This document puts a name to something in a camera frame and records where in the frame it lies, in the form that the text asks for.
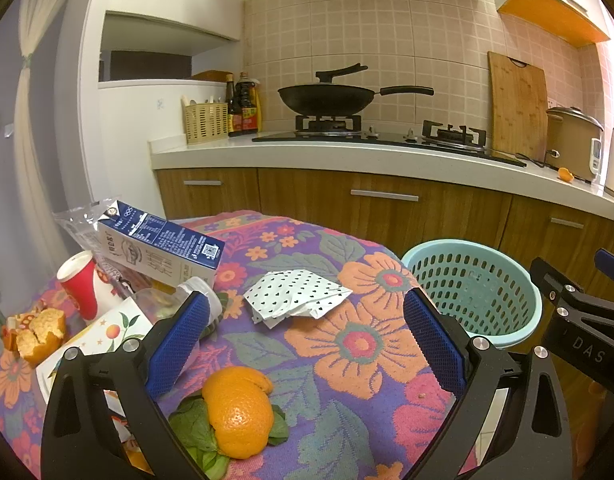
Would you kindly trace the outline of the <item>green leafy vegetable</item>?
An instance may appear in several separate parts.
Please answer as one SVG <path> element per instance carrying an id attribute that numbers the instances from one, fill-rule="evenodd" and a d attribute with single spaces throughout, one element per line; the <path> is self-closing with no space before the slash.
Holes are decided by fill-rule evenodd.
<path id="1" fill-rule="evenodd" d="M 284 412 L 278 405 L 271 404 L 271 407 L 275 422 L 263 451 L 269 446 L 286 442 L 290 437 L 290 428 Z M 181 401 L 177 410 L 169 416 L 169 425 L 185 451 L 195 460 L 207 478 L 221 479 L 227 474 L 230 463 L 236 459 L 219 451 L 215 431 L 208 420 L 207 405 L 200 393 Z"/>

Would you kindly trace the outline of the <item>red white paper cup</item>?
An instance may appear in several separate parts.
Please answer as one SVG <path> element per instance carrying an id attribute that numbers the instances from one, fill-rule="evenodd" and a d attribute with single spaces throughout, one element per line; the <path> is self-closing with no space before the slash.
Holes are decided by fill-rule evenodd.
<path id="1" fill-rule="evenodd" d="M 56 278 L 86 323 L 101 318 L 121 304 L 119 292 L 90 250 L 68 258 L 58 268 Z"/>

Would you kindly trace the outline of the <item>blue white milk carton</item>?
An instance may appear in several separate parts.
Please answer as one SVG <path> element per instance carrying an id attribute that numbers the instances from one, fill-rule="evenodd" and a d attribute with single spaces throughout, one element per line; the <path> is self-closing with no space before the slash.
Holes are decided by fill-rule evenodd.
<path id="1" fill-rule="evenodd" d="M 225 249 L 217 238 L 114 200 L 95 222 L 103 255 L 176 287 L 189 278 L 215 282 Z"/>

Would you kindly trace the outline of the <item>clear plastic bag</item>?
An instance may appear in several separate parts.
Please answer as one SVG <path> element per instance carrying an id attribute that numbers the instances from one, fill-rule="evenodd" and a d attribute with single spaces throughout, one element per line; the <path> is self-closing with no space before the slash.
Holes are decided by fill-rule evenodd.
<path id="1" fill-rule="evenodd" d="M 91 250 L 95 257 L 103 257 L 102 244 L 98 239 L 98 218 L 117 200 L 117 196 L 107 197 L 84 206 L 54 212 L 53 219 L 82 249 Z"/>

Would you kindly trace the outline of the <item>white heart-pattern paper bag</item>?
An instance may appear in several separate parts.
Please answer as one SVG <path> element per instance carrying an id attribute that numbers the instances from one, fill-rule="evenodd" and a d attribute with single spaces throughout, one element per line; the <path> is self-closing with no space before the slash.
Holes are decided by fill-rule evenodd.
<path id="1" fill-rule="evenodd" d="M 353 291 L 307 270 L 272 271 L 245 292 L 252 320 L 272 330 L 287 318 L 320 320 Z"/>

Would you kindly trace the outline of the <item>snack wrapper packet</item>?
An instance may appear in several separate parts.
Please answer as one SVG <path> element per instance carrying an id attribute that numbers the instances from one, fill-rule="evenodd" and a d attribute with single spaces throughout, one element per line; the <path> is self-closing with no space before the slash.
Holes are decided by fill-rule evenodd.
<path id="1" fill-rule="evenodd" d="M 113 294 L 122 299 L 152 287 L 147 276 L 116 262 L 103 260 L 95 265 L 95 269 L 101 281 L 112 286 Z"/>

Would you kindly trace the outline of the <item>wooden kitchen base cabinets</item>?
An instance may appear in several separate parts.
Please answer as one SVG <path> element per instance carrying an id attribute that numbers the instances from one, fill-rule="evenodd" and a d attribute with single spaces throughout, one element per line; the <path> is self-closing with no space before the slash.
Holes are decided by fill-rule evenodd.
<path id="1" fill-rule="evenodd" d="M 246 289 L 270 271 L 308 270 L 347 287 L 323 318 L 286 320 L 272 335 L 293 346 L 365 353 L 410 339 L 403 298 L 418 274 L 411 247 L 459 238 L 522 264 L 545 258 L 577 284 L 614 297 L 594 267 L 614 252 L 614 220 L 536 198 L 377 174 L 298 169 L 161 169 L 156 180 L 170 219 L 226 244 L 216 287 L 225 295 L 221 337 L 266 335 L 252 320 Z"/>

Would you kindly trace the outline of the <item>light blue plastic basket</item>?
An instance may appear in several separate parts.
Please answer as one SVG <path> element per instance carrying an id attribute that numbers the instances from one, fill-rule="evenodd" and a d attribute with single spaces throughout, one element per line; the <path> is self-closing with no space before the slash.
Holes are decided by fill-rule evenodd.
<path id="1" fill-rule="evenodd" d="M 430 240 L 410 248 L 403 265 L 439 312 L 500 349 L 528 340 L 542 317 L 542 295 L 528 271 L 494 248 Z"/>

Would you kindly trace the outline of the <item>small orange peel on counter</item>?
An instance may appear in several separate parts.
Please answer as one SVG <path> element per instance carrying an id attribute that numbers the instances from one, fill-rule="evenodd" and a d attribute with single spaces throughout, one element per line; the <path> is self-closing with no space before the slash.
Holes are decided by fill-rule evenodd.
<path id="1" fill-rule="evenodd" d="M 558 169 L 558 178 L 564 182 L 572 182 L 574 180 L 574 174 L 569 169 L 561 167 Z"/>

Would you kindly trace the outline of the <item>white countertop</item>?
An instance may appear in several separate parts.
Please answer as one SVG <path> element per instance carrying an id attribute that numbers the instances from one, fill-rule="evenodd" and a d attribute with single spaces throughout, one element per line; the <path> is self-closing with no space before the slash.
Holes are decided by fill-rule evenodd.
<path id="1" fill-rule="evenodd" d="M 255 142 L 238 136 L 189 145 L 184 136 L 147 143 L 154 170 L 181 168 L 309 169 L 432 180 L 520 195 L 614 221 L 614 197 L 598 184 L 560 180 L 554 170 L 512 166 L 461 154 L 342 142 Z"/>

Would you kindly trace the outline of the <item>beige rice cooker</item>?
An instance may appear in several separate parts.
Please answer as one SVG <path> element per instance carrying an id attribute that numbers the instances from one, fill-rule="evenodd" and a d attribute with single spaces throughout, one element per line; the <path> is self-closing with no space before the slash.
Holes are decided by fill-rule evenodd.
<path id="1" fill-rule="evenodd" d="M 600 122 L 576 107 L 551 107 L 547 118 L 546 164 L 566 168 L 578 180 L 592 183 L 601 167 Z"/>

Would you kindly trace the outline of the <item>black gas stove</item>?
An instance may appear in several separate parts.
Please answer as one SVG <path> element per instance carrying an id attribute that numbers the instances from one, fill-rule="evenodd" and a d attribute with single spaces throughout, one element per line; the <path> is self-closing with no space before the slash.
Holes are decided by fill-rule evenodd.
<path id="1" fill-rule="evenodd" d="M 377 132 L 372 126 L 362 127 L 359 115 L 345 118 L 307 117 L 298 115 L 295 129 L 255 136 L 254 142 L 344 142 L 356 144 L 377 144 L 418 148 L 426 151 L 466 155 L 488 159 L 516 167 L 525 167 L 524 162 L 514 155 L 499 152 L 487 146 L 487 132 L 484 129 L 465 125 L 445 126 L 441 122 L 425 120 L 420 129 L 410 128 L 406 133 Z"/>

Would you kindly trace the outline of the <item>wooden cutting board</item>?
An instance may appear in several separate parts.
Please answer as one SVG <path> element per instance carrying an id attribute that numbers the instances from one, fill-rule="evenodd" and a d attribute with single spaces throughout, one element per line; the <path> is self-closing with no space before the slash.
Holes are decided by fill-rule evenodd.
<path id="1" fill-rule="evenodd" d="M 547 149 L 547 85 L 541 68 L 490 51 L 492 148 L 542 160 Z"/>

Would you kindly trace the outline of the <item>floral purple tablecloth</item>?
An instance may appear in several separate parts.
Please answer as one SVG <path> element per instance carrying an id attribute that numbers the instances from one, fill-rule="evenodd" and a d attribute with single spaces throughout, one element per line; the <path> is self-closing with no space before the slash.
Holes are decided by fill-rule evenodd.
<path id="1" fill-rule="evenodd" d="M 190 228 L 225 244 L 215 279 L 226 311 L 161 400 L 170 413 L 219 368 L 266 374 L 285 443 L 232 462 L 231 479 L 400 479 L 433 439 L 452 395 L 403 320 L 411 273 L 387 248 L 324 226 L 241 210 Z M 244 295 L 271 271 L 307 270 L 347 287 L 323 318 L 256 324 Z"/>

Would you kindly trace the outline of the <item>black wok pan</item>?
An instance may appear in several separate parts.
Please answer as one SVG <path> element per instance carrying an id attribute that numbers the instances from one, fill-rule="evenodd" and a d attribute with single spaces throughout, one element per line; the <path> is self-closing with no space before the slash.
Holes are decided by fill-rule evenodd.
<path id="1" fill-rule="evenodd" d="M 321 70 L 316 72 L 317 82 L 312 84 L 295 84 L 278 90 L 282 102 L 294 113 L 313 117 L 347 117 L 360 113 L 369 106 L 375 96 L 392 96 L 393 94 L 422 94 L 433 96 L 431 87 L 392 86 L 377 91 L 335 84 L 334 78 L 353 75 L 368 70 L 367 65 L 356 63 L 338 70 Z"/>

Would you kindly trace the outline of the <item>wicker utensil basket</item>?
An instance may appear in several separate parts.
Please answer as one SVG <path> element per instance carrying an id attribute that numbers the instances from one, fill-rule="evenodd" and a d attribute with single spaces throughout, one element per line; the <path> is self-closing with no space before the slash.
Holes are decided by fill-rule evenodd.
<path id="1" fill-rule="evenodd" d="M 182 105 L 183 127 L 188 144 L 201 144 L 228 136 L 226 103 L 190 101 Z"/>

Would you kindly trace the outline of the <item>dark soy sauce bottle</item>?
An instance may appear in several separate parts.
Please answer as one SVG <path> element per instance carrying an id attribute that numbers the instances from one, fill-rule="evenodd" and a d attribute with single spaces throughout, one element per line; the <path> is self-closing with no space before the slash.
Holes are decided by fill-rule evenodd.
<path id="1" fill-rule="evenodd" d="M 237 95 L 237 85 L 234 76 L 226 76 L 226 104 L 228 109 L 228 134 L 236 136 L 242 132 L 242 107 Z"/>

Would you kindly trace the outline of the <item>yellow bottle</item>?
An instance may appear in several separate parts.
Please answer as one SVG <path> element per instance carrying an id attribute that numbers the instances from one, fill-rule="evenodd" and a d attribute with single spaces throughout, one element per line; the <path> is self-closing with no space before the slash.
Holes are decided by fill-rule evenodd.
<path id="1" fill-rule="evenodd" d="M 257 108 L 257 131 L 261 132 L 264 129 L 264 110 L 263 110 L 263 101 L 261 101 L 260 95 L 260 83 L 259 81 L 255 82 L 255 101 Z"/>

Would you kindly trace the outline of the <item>large sauce bottle red label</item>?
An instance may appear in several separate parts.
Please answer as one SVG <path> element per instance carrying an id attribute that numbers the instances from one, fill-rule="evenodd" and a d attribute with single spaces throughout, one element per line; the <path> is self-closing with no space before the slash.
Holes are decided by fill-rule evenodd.
<path id="1" fill-rule="evenodd" d="M 242 107 L 242 132 L 257 133 L 255 80 L 246 72 L 242 72 L 237 81 L 237 95 Z"/>

